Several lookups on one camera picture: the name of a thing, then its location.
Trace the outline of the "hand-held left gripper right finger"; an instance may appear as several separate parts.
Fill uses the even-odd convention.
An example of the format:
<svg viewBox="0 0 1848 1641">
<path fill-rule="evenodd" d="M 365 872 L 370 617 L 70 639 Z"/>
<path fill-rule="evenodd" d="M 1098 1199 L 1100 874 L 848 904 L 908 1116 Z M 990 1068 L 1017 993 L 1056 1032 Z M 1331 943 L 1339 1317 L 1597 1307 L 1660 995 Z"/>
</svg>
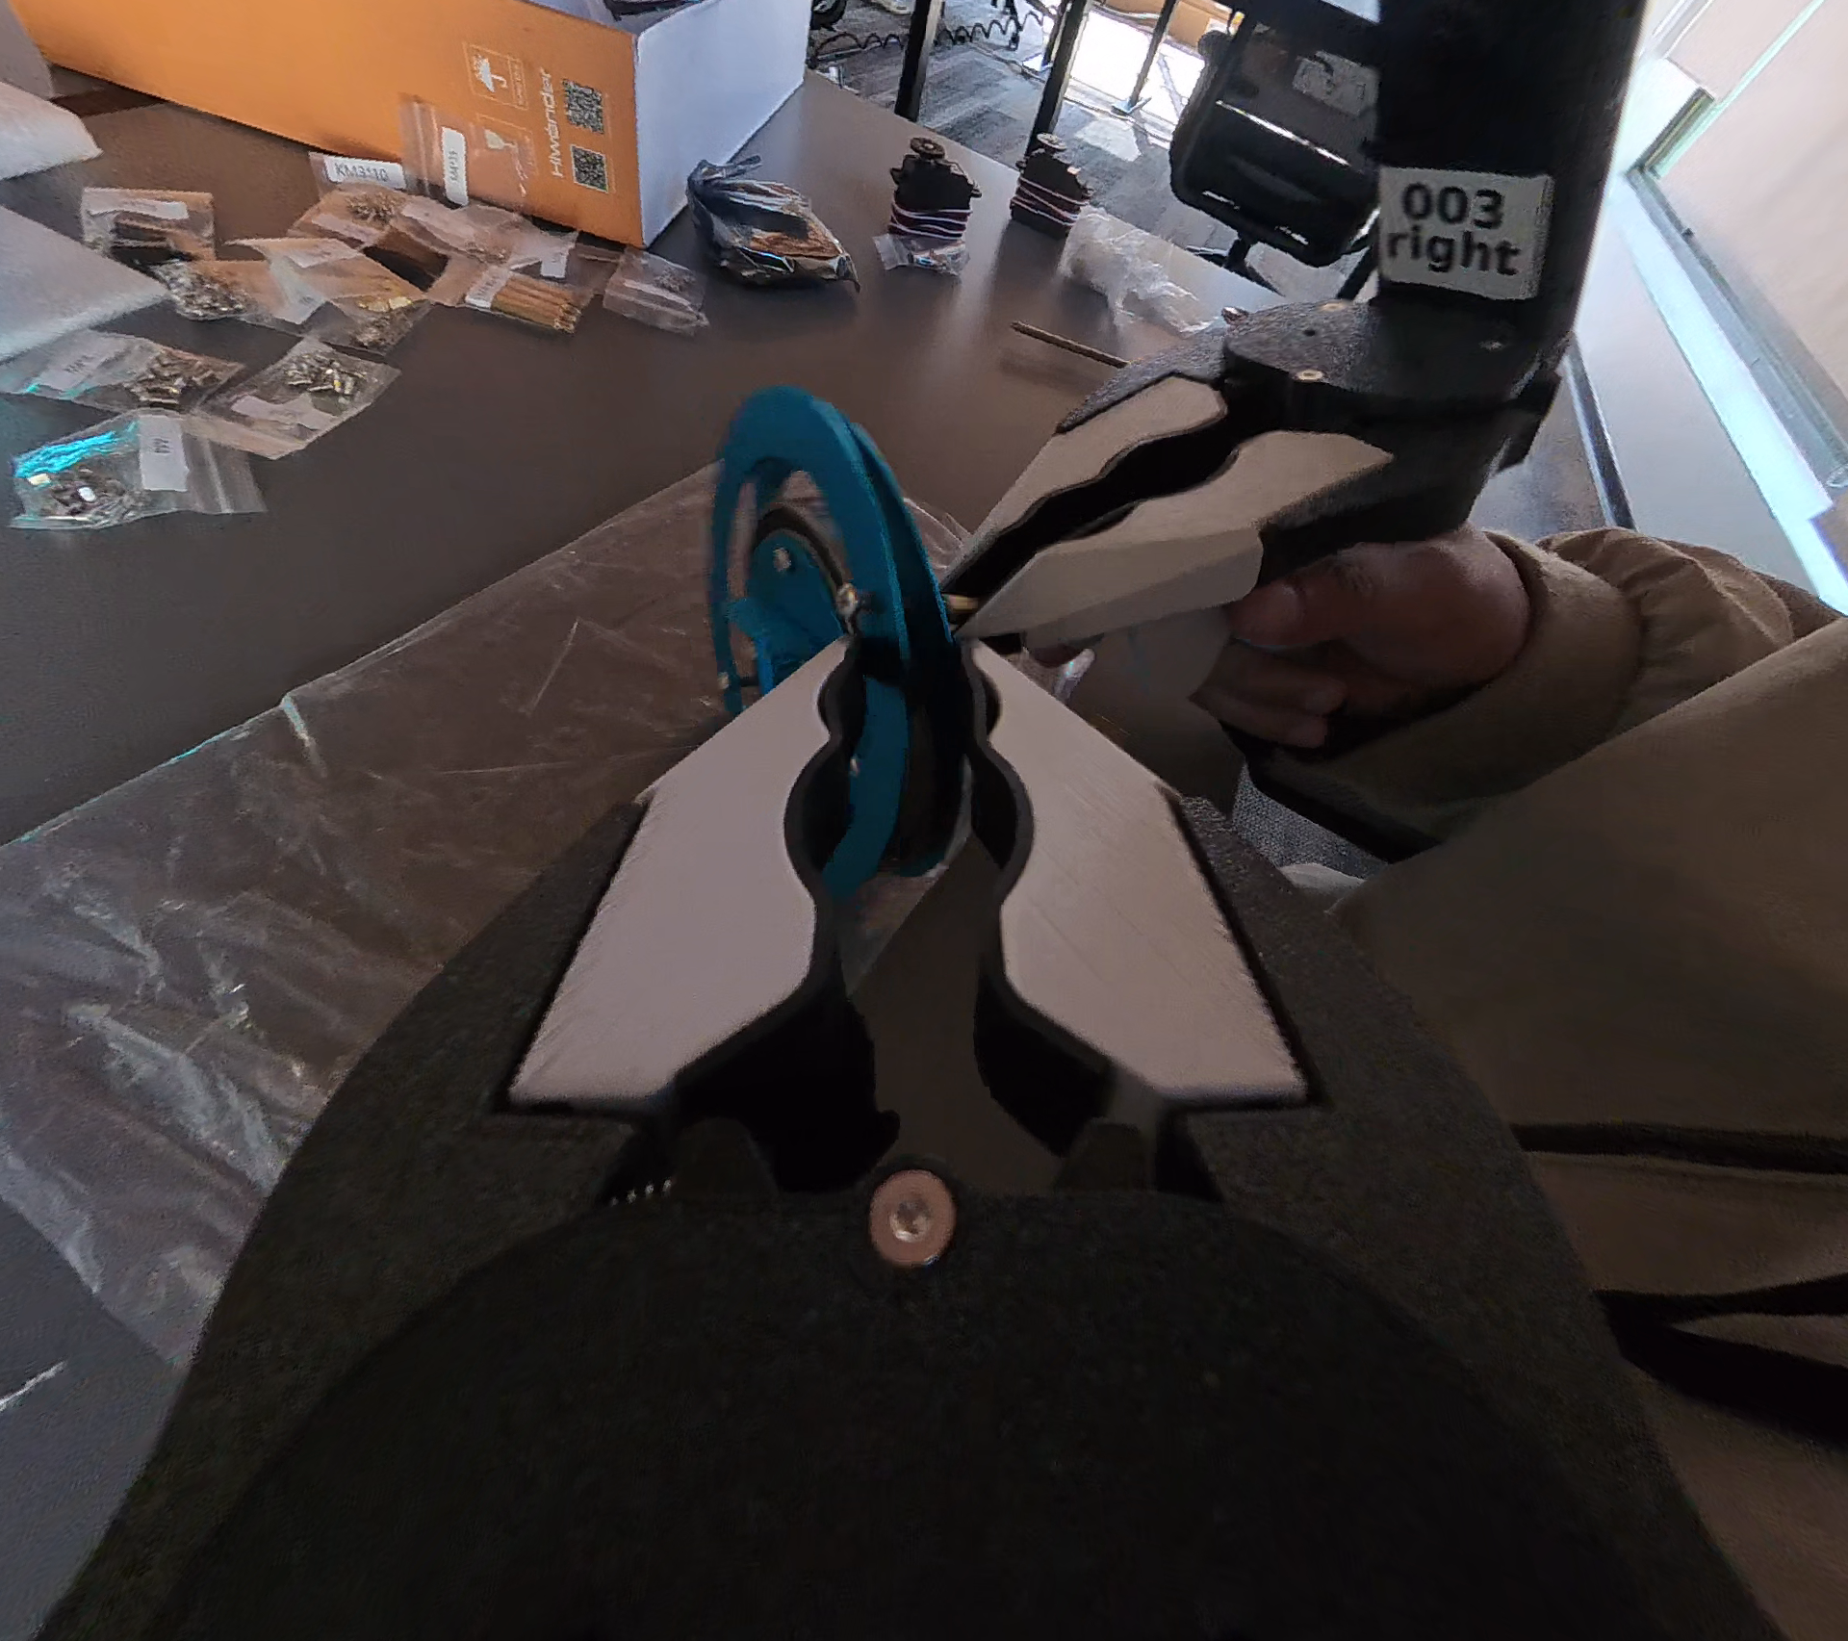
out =
<svg viewBox="0 0 1848 1641">
<path fill-rule="evenodd" d="M 1160 1111 L 1310 1097 L 1179 795 L 986 643 L 973 741 L 998 820 L 1000 995 Z"/>
</svg>

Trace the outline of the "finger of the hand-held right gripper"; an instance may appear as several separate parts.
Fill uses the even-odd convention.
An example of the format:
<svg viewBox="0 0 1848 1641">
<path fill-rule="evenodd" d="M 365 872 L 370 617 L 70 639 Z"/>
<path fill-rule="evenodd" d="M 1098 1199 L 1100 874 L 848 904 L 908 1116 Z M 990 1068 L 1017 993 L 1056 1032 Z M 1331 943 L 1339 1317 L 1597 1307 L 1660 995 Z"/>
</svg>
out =
<svg viewBox="0 0 1848 1641">
<path fill-rule="evenodd" d="M 1040 548 L 959 619 L 958 633 L 1015 635 L 1036 648 L 1229 604 L 1256 587 L 1271 519 L 1391 460 L 1350 433 L 1256 435 L 1212 477 Z"/>
<path fill-rule="evenodd" d="M 1200 481 L 1233 450 L 1229 409 L 1217 386 L 1167 377 L 1054 433 L 944 581 L 1004 585 L 1052 544 L 1119 517 L 1158 490 Z"/>
</svg>

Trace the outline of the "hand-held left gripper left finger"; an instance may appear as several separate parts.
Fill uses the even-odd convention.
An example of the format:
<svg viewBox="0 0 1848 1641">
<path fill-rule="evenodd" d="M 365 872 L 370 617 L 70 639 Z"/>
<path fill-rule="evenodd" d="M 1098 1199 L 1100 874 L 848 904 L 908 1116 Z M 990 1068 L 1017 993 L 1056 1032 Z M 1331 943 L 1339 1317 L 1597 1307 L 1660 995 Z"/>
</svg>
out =
<svg viewBox="0 0 1848 1641">
<path fill-rule="evenodd" d="M 636 831 L 513 1076 L 526 1107 L 663 1111 L 682 1076 L 842 982 L 819 874 L 790 831 L 834 737 L 844 639 L 648 789 Z"/>
</svg>

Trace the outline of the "blue metal turntable assembly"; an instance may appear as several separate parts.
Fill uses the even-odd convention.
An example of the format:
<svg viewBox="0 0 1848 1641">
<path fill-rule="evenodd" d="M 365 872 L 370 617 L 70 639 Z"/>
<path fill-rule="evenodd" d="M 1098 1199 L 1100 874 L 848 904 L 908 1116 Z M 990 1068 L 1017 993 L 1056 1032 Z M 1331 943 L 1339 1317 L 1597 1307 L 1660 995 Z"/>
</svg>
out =
<svg viewBox="0 0 1848 1641">
<path fill-rule="evenodd" d="M 707 612 L 721 693 L 767 695 L 846 643 L 840 820 L 821 876 L 848 899 L 950 852 L 973 691 L 936 567 L 875 440 L 832 404 L 769 386 L 734 415 L 713 492 Z"/>
</svg>

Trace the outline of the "person's right hand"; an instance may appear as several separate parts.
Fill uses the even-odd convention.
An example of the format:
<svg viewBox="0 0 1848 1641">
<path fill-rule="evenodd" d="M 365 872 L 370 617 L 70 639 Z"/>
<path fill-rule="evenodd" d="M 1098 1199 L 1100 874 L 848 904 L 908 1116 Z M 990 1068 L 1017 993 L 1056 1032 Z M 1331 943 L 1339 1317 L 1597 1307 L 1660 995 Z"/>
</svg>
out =
<svg viewBox="0 0 1848 1641">
<path fill-rule="evenodd" d="M 1506 671 L 1533 623 L 1512 554 L 1466 525 L 1356 544 L 1227 610 L 1229 639 L 1194 693 L 1267 745 L 1327 747 L 1346 723 L 1402 723 Z"/>
</svg>

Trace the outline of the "crumpled clear plastic wrap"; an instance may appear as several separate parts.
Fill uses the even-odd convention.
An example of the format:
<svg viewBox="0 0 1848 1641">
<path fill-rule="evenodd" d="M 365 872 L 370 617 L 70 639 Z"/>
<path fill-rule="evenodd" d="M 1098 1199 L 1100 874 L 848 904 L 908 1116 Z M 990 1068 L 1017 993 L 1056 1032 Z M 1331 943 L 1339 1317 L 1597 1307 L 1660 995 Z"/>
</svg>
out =
<svg viewBox="0 0 1848 1641">
<path fill-rule="evenodd" d="M 1165 259 L 1173 252 L 1171 242 L 1087 203 L 1065 236 L 1060 273 L 1104 300 L 1117 327 L 1194 334 L 1221 317 L 1173 275 Z"/>
</svg>

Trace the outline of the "black mesh office chair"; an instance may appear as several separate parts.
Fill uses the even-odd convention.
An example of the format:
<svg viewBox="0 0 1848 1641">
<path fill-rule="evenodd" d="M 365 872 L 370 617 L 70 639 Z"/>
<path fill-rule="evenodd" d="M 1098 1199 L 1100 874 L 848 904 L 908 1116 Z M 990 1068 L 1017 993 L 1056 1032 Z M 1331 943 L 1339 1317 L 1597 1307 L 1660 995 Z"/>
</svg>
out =
<svg viewBox="0 0 1848 1641">
<path fill-rule="evenodd" d="M 1242 0 L 1200 45 L 1169 144 L 1169 184 L 1235 232 L 1308 267 L 1368 246 L 1377 215 L 1379 0 Z"/>
</svg>

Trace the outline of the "large clear plastic bag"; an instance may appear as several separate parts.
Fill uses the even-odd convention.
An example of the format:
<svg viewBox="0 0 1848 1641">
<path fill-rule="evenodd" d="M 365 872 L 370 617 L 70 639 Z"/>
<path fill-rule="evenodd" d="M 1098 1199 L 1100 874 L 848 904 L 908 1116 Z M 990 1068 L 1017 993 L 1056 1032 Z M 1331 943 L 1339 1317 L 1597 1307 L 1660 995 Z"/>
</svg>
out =
<svg viewBox="0 0 1848 1641">
<path fill-rule="evenodd" d="M 725 720 L 715 473 L 5 847 L 5 1203 L 157 1359 L 403 1005 Z"/>
</svg>

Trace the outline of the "dark shiny component bag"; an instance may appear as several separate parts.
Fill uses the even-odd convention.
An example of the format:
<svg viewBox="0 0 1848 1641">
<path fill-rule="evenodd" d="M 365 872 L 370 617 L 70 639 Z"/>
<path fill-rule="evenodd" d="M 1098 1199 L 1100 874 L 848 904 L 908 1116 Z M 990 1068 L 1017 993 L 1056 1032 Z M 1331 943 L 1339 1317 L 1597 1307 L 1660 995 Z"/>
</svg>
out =
<svg viewBox="0 0 1848 1641">
<path fill-rule="evenodd" d="M 800 190 L 761 171 L 757 153 L 703 159 L 686 178 L 688 205 L 705 255 L 725 275 L 757 288 L 848 282 L 859 273 L 846 244 Z"/>
</svg>

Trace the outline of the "person's beige jacket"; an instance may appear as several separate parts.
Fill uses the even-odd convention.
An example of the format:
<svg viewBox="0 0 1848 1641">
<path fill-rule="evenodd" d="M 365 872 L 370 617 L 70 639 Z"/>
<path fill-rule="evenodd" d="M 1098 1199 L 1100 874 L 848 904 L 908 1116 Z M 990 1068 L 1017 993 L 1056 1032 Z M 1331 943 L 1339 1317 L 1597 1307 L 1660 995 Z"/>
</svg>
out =
<svg viewBox="0 0 1848 1641">
<path fill-rule="evenodd" d="M 1296 760 L 1343 920 L 1516 1130 L 1697 1507 L 1845 1636 L 1845 625 L 1506 797 L 1477 700 Z"/>
</svg>

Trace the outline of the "pile of small hardware bags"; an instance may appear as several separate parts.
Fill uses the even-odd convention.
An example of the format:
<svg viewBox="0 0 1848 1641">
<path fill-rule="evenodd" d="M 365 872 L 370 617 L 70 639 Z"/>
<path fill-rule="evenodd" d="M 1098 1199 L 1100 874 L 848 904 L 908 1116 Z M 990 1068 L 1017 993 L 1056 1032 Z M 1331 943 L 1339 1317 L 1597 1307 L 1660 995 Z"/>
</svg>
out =
<svg viewBox="0 0 1848 1641">
<path fill-rule="evenodd" d="M 574 230 L 426 192 L 390 161 L 315 151 L 311 167 L 313 207 L 232 253 L 207 190 L 89 184 L 74 232 L 37 221 L 161 280 L 168 302 L 5 361 L 7 400 L 86 415 L 12 454 L 16 529 L 263 512 L 253 463 L 374 406 L 401 375 L 392 354 L 438 307 L 546 334 L 573 332 L 594 298 L 661 331 L 707 325 L 702 278 L 646 248 L 584 250 Z"/>
</svg>

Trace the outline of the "white foam sheet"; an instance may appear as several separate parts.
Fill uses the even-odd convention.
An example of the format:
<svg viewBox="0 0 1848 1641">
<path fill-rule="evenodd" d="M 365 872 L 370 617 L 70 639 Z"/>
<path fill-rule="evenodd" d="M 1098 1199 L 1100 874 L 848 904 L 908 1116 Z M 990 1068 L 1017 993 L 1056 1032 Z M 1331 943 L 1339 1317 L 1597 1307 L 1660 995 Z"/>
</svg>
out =
<svg viewBox="0 0 1848 1641">
<path fill-rule="evenodd" d="M 3 207 L 3 359 L 166 304 L 164 284 Z"/>
</svg>

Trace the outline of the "white foam block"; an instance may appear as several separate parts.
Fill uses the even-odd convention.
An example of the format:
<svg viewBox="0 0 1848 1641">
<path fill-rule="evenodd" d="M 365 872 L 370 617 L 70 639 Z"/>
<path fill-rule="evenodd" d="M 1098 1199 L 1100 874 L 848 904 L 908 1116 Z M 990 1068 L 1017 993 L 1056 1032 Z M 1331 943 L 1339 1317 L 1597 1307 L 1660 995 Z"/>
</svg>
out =
<svg viewBox="0 0 1848 1641">
<path fill-rule="evenodd" d="M 0 178 L 12 180 L 103 155 L 103 148 L 66 107 L 35 92 L 3 82 Z"/>
</svg>

